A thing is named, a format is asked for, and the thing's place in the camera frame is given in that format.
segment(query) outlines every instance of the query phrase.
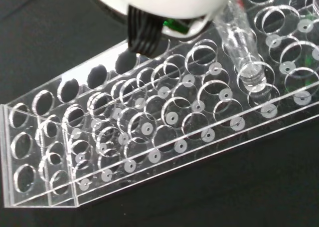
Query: test tube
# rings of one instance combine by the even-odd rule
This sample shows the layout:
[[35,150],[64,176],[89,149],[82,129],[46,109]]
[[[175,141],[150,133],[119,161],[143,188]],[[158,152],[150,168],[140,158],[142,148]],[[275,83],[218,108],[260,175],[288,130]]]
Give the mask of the test tube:
[[267,80],[262,66],[254,64],[260,61],[257,42],[241,0],[229,0],[214,23],[245,88],[261,91]]

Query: black cable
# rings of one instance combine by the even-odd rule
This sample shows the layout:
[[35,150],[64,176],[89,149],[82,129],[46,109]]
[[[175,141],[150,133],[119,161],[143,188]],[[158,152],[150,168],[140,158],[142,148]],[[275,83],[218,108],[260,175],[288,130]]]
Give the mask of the black cable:
[[163,22],[163,17],[129,6],[129,50],[145,56],[152,55],[160,41]]

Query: plastic vial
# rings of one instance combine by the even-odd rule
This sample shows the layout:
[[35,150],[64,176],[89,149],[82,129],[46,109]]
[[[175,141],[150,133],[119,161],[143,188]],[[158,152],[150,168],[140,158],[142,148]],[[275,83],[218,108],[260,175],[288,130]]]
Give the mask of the plastic vial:
[[252,62],[260,61],[257,42],[241,0],[229,0],[215,17],[215,26],[222,38],[240,79],[248,91],[259,92],[267,82],[264,69]]

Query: clear acrylic test tube rack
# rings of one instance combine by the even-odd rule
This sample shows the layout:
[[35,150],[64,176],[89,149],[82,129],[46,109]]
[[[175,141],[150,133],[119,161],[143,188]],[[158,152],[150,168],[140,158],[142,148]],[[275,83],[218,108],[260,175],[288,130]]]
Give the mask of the clear acrylic test tube rack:
[[243,3],[262,91],[214,27],[155,59],[124,41],[1,106],[4,205],[78,207],[317,117],[318,0]]

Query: black surface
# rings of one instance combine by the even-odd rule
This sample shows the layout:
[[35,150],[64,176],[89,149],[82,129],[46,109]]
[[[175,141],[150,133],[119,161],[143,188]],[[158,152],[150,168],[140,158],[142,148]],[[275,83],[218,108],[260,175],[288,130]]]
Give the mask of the black surface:
[[[0,103],[125,38],[89,0],[32,0],[13,12],[0,22]],[[317,227],[317,123],[77,210],[1,208],[0,226]]]

